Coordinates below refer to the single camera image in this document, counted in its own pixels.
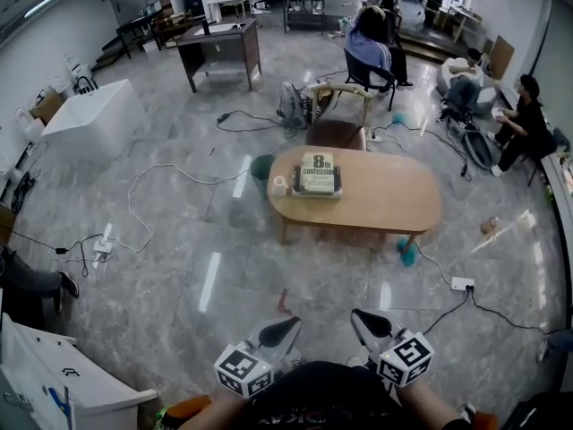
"brown cushion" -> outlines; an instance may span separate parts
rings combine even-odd
[[[349,150],[366,150],[362,127],[336,119],[315,121],[306,134],[306,144]]]

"book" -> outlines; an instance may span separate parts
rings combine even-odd
[[[301,193],[334,193],[334,157],[332,153],[305,151],[300,171]]]
[[[342,195],[342,181],[340,179],[340,166],[334,167],[334,192],[333,193],[312,193],[301,187],[301,167],[295,166],[293,172],[293,196],[316,197],[322,199],[338,199]]]

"white cable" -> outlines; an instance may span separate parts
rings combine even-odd
[[[271,151],[270,153],[265,153],[265,154],[274,154],[276,153],[278,150],[280,150],[280,148],[285,145],[286,143],[290,142],[291,140],[293,140],[296,136],[300,135],[301,133],[296,133],[295,135],[293,135],[291,138],[286,139],[284,142],[282,142],[277,148],[275,148],[273,151]],[[187,178],[189,178],[190,180],[192,180],[193,182],[197,182],[197,183],[201,183],[203,185],[218,185],[219,183],[222,182],[228,182],[231,180],[235,180],[236,178],[240,177],[242,174],[244,174],[245,172],[248,172],[250,169],[247,168],[246,170],[243,170],[241,173],[235,175],[235,176],[230,176],[229,178],[220,178],[219,180],[215,180],[214,182],[207,182],[204,180],[198,180],[197,178],[194,178],[192,176],[190,176],[189,174],[187,174],[187,172],[185,172],[183,169],[181,169],[180,167],[178,167],[176,164],[173,163],[169,163],[169,164],[156,164],[155,166],[151,166],[150,168],[148,168],[147,170],[144,170],[143,172],[141,172],[137,177],[135,177],[135,180],[133,180],[132,186],[129,189],[129,191],[127,192],[127,209],[128,211],[147,229],[148,232],[148,237],[147,240],[143,243],[143,245],[139,248],[139,249],[134,249],[133,247],[129,246],[128,244],[124,244],[121,239],[119,237],[110,237],[109,240],[115,240],[117,241],[117,243],[119,245],[121,245],[122,247],[125,247],[129,250],[131,250],[132,252],[138,254],[141,250],[143,250],[147,244],[150,242],[151,238],[153,237],[153,235],[155,234],[155,232],[148,226],[148,224],[143,221],[139,215],[137,213],[135,213],[134,211],[132,211],[132,191],[133,188],[137,185],[137,182],[139,181],[139,179],[144,176],[145,174],[147,174],[148,172],[150,172],[151,170],[153,170],[154,168],[176,168],[181,174],[183,174],[184,176],[186,176]]]
[[[115,250],[112,249],[111,254],[109,254],[109,256],[107,258],[104,258],[103,260],[91,260],[90,258],[86,258],[86,261],[87,262],[108,262],[114,256],[115,256]],[[54,258],[57,262],[82,262],[83,261],[83,258],[68,258],[67,260],[60,260],[59,258],[56,258],[55,256],[52,256],[52,258]]]
[[[439,264],[436,260],[434,260],[433,258],[430,258],[427,254],[425,254],[422,251],[422,247],[418,244],[418,242],[416,240],[414,240],[415,245],[418,247],[418,250],[420,251],[420,255],[423,256],[426,260],[433,262],[436,266],[438,266],[438,268],[440,269],[441,272],[441,277],[444,279],[444,281],[451,286],[451,282],[446,278],[446,273],[444,272],[444,270],[441,267],[441,264]]]

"blue shirt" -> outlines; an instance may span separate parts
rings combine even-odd
[[[389,70],[392,66],[392,55],[386,45],[366,38],[356,28],[356,18],[350,21],[346,28],[346,50],[363,64],[382,70]]]

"woman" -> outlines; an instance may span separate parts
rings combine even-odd
[[[396,77],[397,89],[411,90],[406,54],[400,47],[384,44],[386,14],[378,6],[366,6],[348,23],[346,50],[363,64],[388,70]]]
[[[502,124],[498,133],[488,132],[488,138],[508,147],[501,153],[500,162],[493,166],[493,176],[500,176],[508,170],[517,157],[530,152],[534,157],[542,158],[555,151],[555,141],[545,125],[545,118],[539,103],[539,84],[531,75],[520,79],[519,102],[517,110],[502,110],[496,119]]]

